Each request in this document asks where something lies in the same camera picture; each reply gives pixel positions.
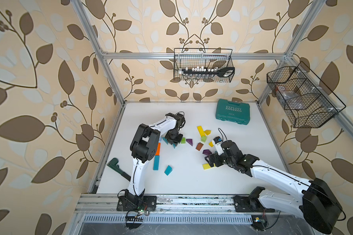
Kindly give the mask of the purple triangle block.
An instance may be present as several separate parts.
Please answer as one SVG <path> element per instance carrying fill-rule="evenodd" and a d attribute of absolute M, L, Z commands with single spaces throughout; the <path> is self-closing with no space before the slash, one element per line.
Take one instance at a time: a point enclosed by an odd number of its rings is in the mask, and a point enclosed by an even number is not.
<path fill-rule="evenodd" d="M 209 156 L 212 154 L 212 152 L 209 149 L 205 149 L 205 150 L 203 150 L 203 154 L 206 156 Z"/>
<path fill-rule="evenodd" d="M 186 142 L 187 142 L 188 144 L 190 144 L 191 146 L 193 146 L 193 140 L 192 140 L 192 139 L 186 139 Z"/>

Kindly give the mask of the orange long block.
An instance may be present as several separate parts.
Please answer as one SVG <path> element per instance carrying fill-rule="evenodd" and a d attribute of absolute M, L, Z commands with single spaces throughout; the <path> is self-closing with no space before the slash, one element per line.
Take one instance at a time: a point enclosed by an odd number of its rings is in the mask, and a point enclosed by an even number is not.
<path fill-rule="evenodd" d="M 157 149 L 156 149 L 156 156 L 160 155 L 160 147 L 161 147 L 161 143 L 158 143 Z"/>

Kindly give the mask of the long teal block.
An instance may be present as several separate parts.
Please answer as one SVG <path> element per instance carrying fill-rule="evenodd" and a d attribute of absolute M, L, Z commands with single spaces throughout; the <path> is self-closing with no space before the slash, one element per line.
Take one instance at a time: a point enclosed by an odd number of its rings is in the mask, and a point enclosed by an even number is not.
<path fill-rule="evenodd" d="M 155 157 L 154 157 L 154 166 L 153 166 L 153 170 L 154 171 L 159 170 L 159 162 L 160 162 L 160 156 L 159 155 L 155 155 Z"/>

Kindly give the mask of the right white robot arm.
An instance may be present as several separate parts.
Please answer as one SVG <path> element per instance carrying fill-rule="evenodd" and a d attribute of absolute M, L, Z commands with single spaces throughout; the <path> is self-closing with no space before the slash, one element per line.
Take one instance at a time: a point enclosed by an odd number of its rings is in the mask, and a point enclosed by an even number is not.
<path fill-rule="evenodd" d="M 249 195 L 253 210 L 259 206 L 275 209 L 303 218 L 320 233 L 332 233 L 343 209 L 328 184 L 319 178 L 308 180 L 277 169 L 258 157 L 243 154 L 235 142 L 216 137 L 213 139 L 216 152 L 206 156 L 210 166 L 227 165 L 230 168 L 263 180 L 282 193 L 275 193 L 264 187 L 256 187 Z"/>

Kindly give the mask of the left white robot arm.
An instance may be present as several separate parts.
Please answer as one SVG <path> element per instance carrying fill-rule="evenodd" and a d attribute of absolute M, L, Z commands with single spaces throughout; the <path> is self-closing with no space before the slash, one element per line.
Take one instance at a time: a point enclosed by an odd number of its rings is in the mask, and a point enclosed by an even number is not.
<path fill-rule="evenodd" d="M 130 144 L 133 157 L 132 174 L 124 195 L 119 196 L 117 211 L 144 212 L 155 211 L 156 196 L 145 195 L 145 173 L 150 161 L 156 156 L 162 137 L 166 143 L 177 147 L 183 135 L 180 130 L 185 125 L 184 112 L 167 113 L 165 118 L 152 125 L 140 124 Z"/>

